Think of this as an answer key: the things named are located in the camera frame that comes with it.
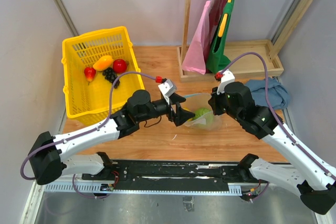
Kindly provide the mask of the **green cabbage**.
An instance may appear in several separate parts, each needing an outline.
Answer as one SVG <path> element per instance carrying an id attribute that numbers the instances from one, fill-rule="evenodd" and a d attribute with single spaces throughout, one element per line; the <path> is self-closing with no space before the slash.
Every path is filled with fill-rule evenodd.
<path id="1" fill-rule="evenodd" d="M 211 112 L 210 109 L 208 108 L 199 108 L 196 111 L 194 111 L 195 116 L 193 117 L 193 121 L 197 120 L 198 118 L 200 118 L 201 116 L 204 116 L 205 114 Z"/>

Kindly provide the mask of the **clear zip top bag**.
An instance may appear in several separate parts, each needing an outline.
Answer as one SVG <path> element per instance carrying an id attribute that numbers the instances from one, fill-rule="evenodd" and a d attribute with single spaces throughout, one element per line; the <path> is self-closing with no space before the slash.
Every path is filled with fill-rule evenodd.
<path id="1" fill-rule="evenodd" d="M 186 101 L 182 108 L 193 112 L 195 116 L 183 125 L 192 129 L 217 131 L 221 128 L 222 120 L 213 114 L 211 106 L 208 104 L 211 95 L 208 93 L 189 94 L 184 97 Z"/>

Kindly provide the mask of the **red pomegranate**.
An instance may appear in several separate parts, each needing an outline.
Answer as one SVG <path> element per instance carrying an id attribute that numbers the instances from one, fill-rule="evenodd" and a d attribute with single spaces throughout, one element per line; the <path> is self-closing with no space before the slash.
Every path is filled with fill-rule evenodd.
<path id="1" fill-rule="evenodd" d="M 122 74 L 126 72 L 128 65 L 129 65 L 128 61 L 125 61 L 123 59 L 116 59 L 113 62 L 112 69 L 115 73 Z"/>

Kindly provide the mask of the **yellow plastic basket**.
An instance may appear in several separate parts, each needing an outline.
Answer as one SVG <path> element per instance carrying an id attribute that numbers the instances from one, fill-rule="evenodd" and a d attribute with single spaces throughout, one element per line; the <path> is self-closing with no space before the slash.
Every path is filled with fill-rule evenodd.
<path id="1" fill-rule="evenodd" d="M 109 101 L 112 101 L 112 110 L 115 112 L 136 90 L 144 89 L 142 77 L 137 73 L 122 77 L 120 85 L 114 89 L 101 72 L 97 72 L 94 80 L 88 82 L 84 69 L 92 67 L 104 55 L 111 55 L 114 60 L 128 61 L 127 70 L 131 72 L 141 71 L 124 26 L 91 31 L 62 42 L 63 92 L 67 117 L 85 126 L 106 119 Z"/>

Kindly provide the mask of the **orange yellow mango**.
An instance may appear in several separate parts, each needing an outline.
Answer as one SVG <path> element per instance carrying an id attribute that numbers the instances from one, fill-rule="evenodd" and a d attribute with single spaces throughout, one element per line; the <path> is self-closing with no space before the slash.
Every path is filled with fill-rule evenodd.
<path id="1" fill-rule="evenodd" d="M 104 55 L 93 64 L 93 68 L 96 71 L 104 71 L 113 64 L 113 57 L 111 55 Z"/>

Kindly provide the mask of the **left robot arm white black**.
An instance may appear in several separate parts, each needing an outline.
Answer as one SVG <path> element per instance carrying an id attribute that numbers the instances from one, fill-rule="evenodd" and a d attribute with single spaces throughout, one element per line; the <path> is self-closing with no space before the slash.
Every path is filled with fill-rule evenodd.
<path id="1" fill-rule="evenodd" d="M 54 182 L 68 173 L 70 166 L 66 161 L 71 157 L 95 145 L 133 134 L 139 130 L 140 122 L 165 115 L 175 126 L 184 124 L 195 115 L 182 108 L 181 104 L 185 101 L 176 93 L 167 99 L 151 101 L 146 90 L 138 90 L 107 121 L 68 134 L 52 136 L 48 131 L 41 133 L 27 156 L 34 173 L 33 179 L 39 185 Z"/>

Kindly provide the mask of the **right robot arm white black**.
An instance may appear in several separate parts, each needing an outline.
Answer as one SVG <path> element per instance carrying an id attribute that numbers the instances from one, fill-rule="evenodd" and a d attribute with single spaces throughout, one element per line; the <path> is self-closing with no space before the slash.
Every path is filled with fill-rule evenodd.
<path id="1" fill-rule="evenodd" d="M 212 89 L 208 102 L 215 115 L 226 113 L 249 134 L 275 148 L 296 169 L 290 172 L 254 154 L 238 163 L 238 177 L 273 183 L 298 196 L 313 212 L 325 215 L 335 204 L 335 167 L 307 148 L 271 108 L 256 105 L 241 82 Z"/>

